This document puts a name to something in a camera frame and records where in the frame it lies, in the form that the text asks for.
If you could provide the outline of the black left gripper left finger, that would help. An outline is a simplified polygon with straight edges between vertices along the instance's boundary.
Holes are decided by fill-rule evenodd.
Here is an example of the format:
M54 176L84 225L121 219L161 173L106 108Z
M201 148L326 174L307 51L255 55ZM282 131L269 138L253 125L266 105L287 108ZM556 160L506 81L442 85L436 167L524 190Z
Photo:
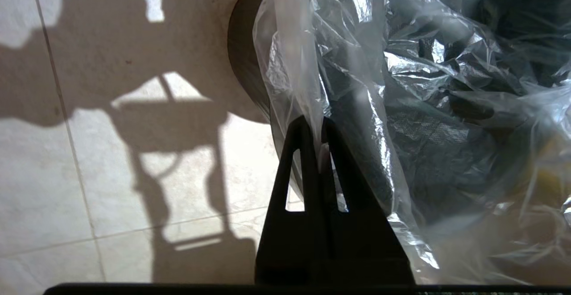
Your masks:
M301 157L303 212L286 209L294 153ZM287 130L255 262L255 283L316 283L330 254L313 134L306 119Z

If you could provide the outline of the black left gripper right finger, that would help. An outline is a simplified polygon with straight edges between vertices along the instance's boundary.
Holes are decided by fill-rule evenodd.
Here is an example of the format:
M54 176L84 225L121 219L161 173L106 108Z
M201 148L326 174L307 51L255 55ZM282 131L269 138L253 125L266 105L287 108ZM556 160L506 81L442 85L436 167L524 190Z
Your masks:
M410 261L335 123L324 119L322 193L334 281L414 283Z

